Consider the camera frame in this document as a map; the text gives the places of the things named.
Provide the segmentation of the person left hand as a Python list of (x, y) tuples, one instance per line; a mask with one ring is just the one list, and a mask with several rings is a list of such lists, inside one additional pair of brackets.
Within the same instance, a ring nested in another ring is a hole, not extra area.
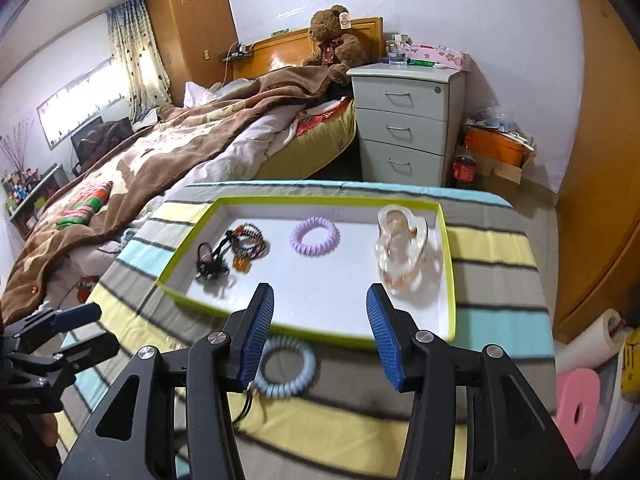
[(58, 420), (53, 414), (30, 415), (29, 420), (47, 448), (54, 448), (58, 443)]

